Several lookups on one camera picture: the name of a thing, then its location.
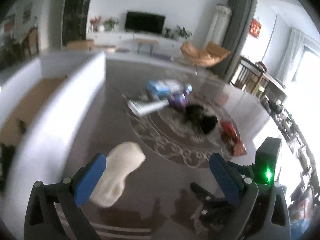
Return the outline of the red snack packet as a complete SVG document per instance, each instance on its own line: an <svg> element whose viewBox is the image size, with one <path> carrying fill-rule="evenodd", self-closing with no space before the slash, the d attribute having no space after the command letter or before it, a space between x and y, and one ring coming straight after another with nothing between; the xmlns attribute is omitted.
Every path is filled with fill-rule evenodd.
<svg viewBox="0 0 320 240"><path fill-rule="evenodd" d="M235 157L246 155L247 151L244 143L233 124L230 121L220 121L220 127L221 139L225 143L230 154Z"/></svg>

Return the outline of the black fabric bundle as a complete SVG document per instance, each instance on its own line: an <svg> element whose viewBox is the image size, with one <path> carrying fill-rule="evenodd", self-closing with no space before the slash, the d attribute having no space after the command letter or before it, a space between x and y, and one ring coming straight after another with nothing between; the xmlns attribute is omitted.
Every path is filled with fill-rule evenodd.
<svg viewBox="0 0 320 240"><path fill-rule="evenodd" d="M210 134L218 123L217 117L206 115L201 105L187 105L183 116L184 123L191 124L192 129L198 134Z"/></svg>

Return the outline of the white knitted sock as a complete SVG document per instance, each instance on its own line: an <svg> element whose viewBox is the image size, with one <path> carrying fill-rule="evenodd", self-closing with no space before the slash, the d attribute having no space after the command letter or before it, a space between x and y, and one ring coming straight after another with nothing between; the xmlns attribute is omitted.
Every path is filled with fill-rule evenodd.
<svg viewBox="0 0 320 240"><path fill-rule="evenodd" d="M94 188L90 201L99 207L115 204L125 189L127 176L138 169L146 156L135 142L123 142L109 152L106 168Z"/></svg>

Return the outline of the white lotion bottle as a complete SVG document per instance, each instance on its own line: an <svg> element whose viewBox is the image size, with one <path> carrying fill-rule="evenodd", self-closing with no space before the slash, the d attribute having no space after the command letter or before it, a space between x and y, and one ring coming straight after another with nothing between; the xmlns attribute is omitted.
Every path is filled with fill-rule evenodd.
<svg viewBox="0 0 320 240"><path fill-rule="evenodd" d="M169 102L167 99L156 100L156 101L137 101L129 100L127 106L132 111L132 113L138 117L148 115L150 113L159 111L164 107L167 107Z"/></svg>

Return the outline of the blue white box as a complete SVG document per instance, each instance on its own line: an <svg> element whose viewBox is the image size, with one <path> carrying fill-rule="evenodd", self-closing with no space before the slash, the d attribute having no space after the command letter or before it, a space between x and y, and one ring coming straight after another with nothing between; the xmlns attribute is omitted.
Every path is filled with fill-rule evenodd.
<svg viewBox="0 0 320 240"><path fill-rule="evenodd" d="M182 85L176 80L154 80L149 81L146 90L157 97L167 97L180 91Z"/></svg>

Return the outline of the white storage box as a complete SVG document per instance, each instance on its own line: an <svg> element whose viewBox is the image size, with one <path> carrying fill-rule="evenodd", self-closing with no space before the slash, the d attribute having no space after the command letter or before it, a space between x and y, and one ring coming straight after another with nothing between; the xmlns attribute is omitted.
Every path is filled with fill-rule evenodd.
<svg viewBox="0 0 320 240"><path fill-rule="evenodd" d="M36 114L20 142L5 188L2 219L17 239L33 184L60 182L74 138L105 81L106 55L90 52Z"/></svg>

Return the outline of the orange lounge chair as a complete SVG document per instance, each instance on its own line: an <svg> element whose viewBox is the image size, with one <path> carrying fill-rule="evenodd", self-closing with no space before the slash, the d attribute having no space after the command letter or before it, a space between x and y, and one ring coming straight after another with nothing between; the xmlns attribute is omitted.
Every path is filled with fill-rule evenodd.
<svg viewBox="0 0 320 240"><path fill-rule="evenodd" d="M207 46L200 50L186 41L180 47L180 51L193 65L200 67L212 67L222 62L231 53L227 49L210 41Z"/></svg>

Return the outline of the white tv cabinet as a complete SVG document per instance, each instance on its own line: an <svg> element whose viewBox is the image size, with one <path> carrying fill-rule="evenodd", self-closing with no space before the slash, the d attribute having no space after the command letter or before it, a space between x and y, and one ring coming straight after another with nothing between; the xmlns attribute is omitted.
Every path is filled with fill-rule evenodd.
<svg viewBox="0 0 320 240"><path fill-rule="evenodd" d="M86 38L94 40L95 45L115 46L116 48L129 49L132 53L137 53L138 41L156 41L153 45L153 54L163 54L170 57L182 55L180 47L182 42L171 40L157 35L138 34L125 31L107 31L103 33L87 33Z"/></svg>

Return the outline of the green potted plant right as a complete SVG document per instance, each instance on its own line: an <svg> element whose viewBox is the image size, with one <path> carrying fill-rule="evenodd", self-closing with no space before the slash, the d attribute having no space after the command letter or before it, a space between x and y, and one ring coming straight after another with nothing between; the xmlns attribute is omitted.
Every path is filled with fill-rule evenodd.
<svg viewBox="0 0 320 240"><path fill-rule="evenodd" d="M178 40L189 40L193 35L191 31L188 31L185 27L180 27L179 25L176 25L175 34Z"/></svg>

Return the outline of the green potted plant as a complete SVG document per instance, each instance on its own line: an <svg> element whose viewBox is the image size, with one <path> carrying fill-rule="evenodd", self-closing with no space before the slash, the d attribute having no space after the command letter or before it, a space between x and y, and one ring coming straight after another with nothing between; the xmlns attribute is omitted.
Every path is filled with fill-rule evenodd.
<svg viewBox="0 0 320 240"><path fill-rule="evenodd" d="M178 40L189 40L193 35L191 31L188 31L185 27L180 27L179 25L176 25L175 34Z"/></svg>
<svg viewBox="0 0 320 240"><path fill-rule="evenodd" d="M116 17L110 17L104 21L105 31L113 31L119 24L119 19Z"/></svg>

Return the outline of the white standing air conditioner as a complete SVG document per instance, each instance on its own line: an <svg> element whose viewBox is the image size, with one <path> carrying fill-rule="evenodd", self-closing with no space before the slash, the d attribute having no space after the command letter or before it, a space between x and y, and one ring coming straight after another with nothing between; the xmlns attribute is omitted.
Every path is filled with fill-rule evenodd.
<svg viewBox="0 0 320 240"><path fill-rule="evenodd" d="M231 15L232 10L229 6L223 4L216 6L216 13L213 16L213 21L208 32L207 43L209 41L218 45L223 43Z"/></svg>

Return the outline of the red flowers white vase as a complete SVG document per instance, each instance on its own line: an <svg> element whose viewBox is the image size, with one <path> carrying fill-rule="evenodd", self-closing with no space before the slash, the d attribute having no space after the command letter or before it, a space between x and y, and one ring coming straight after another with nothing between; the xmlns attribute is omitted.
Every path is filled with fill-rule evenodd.
<svg viewBox="0 0 320 240"><path fill-rule="evenodd" d="M99 33L103 33L105 31L105 27L101 21L101 16L95 16L94 18L91 18L89 20L90 25L91 25L91 29L94 32L99 32Z"/></svg>

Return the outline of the grey curtain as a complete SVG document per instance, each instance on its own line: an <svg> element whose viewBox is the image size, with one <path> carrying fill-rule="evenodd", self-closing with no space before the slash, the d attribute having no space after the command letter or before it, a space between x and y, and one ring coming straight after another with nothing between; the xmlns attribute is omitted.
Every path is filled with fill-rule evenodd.
<svg viewBox="0 0 320 240"><path fill-rule="evenodd" d="M256 3L256 0L228 0L227 5L231 8L232 15L222 46L230 54L219 64L219 76L226 82L236 68Z"/></svg>

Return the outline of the green potted plant left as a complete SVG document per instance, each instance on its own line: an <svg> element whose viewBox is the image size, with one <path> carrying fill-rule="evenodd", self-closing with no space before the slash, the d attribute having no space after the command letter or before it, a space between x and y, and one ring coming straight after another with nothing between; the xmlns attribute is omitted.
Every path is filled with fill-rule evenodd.
<svg viewBox="0 0 320 240"><path fill-rule="evenodd" d="M119 19L116 17L110 17L104 21L105 31L113 31L119 24Z"/></svg>

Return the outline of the dark glass cabinet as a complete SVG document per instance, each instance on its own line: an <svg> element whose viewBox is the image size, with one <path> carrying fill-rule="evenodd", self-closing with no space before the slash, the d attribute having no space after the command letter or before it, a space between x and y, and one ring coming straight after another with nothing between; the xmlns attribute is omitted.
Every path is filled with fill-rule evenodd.
<svg viewBox="0 0 320 240"><path fill-rule="evenodd" d="M90 0L65 0L62 21L62 45L86 38Z"/></svg>

